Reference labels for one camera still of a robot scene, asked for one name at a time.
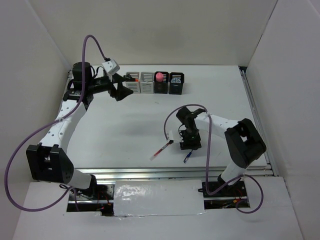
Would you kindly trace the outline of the blue pen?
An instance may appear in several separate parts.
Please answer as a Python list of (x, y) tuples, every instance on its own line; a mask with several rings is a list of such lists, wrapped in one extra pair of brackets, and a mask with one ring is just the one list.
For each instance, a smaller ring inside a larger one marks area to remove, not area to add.
[(190, 158), (190, 156), (192, 155), (192, 153), (193, 153), (193, 150), (191, 150), (191, 151), (186, 155), (186, 157), (185, 157), (184, 160), (183, 160), (183, 163), (184, 163), (184, 164), (187, 163), (187, 161), (189, 160), (189, 158)]

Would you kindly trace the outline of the pink cap glue bottle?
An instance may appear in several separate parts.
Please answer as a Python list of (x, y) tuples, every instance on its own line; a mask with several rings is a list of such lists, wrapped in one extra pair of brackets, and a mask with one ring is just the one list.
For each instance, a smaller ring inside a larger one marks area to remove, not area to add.
[(165, 76), (164, 76), (164, 74), (162, 73), (162, 72), (157, 72), (156, 73), (156, 75), (155, 75), (155, 80), (157, 81), (157, 82), (163, 82), (164, 81), (164, 79), (165, 79)]

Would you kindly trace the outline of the red pen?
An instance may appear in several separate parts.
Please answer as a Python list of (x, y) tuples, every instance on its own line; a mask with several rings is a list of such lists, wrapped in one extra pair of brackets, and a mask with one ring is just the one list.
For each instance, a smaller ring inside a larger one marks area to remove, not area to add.
[(165, 150), (168, 146), (170, 146), (174, 141), (169, 140), (162, 148), (160, 148), (156, 153), (154, 153), (149, 160), (153, 161), (163, 150)]

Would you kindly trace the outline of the blue glue bottle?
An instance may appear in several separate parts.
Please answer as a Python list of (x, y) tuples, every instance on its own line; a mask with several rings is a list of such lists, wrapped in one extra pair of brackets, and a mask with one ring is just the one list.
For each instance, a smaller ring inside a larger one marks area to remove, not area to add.
[(170, 83), (171, 84), (180, 84), (181, 83), (181, 79), (180, 78), (172, 78), (171, 80), (170, 80)]

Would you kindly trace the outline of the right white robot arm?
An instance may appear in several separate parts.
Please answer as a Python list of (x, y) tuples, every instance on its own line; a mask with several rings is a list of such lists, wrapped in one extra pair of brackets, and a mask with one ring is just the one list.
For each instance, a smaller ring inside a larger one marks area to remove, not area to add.
[[(185, 106), (178, 110), (176, 117), (185, 127), (184, 130), (180, 131), (182, 137), (181, 150), (195, 151), (200, 149), (201, 137), (199, 131), (206, 130), (208, 132), (205, 189), (203, 189), (203, 192), (209, 196), (216, 194), (218, 191), (223, 196), (230, 196), (236, 189), (235, 183), (244, 176), (251, 163), (267, 151), (264, 140), (253, 122), (248, 118), (230, 120), (208, 114), (202, 108), (190, 111)], [(222, 174), (219, 175), (218, 188), (214, 191), (210, 191), (209, 185), (212, 135), (225, 140), (230, 155), (230, 162)]]

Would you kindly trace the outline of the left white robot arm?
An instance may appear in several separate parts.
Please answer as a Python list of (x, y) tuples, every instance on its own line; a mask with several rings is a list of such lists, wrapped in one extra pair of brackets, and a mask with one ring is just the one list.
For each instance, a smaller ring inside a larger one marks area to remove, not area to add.
[(63, 95), (57, 122), (37, 145), (29, 145), (26, 150), (34, 180), (74, 187), (88, 200), (94, 199), (99, 193), (97, 179), (92, 174), (75, 169), (67, 155), (71, 137), (93, 101), (94, 94), (108, 92), (116, 101), (133, 94), (131, 89), (123, 86), (125, 79), (117, 73), (120, 67), (113, 59), (103, 62), (102, 67), (103, 76), (96, 77), (90, 63), (77, 62), (73, 65), (73, 78)]

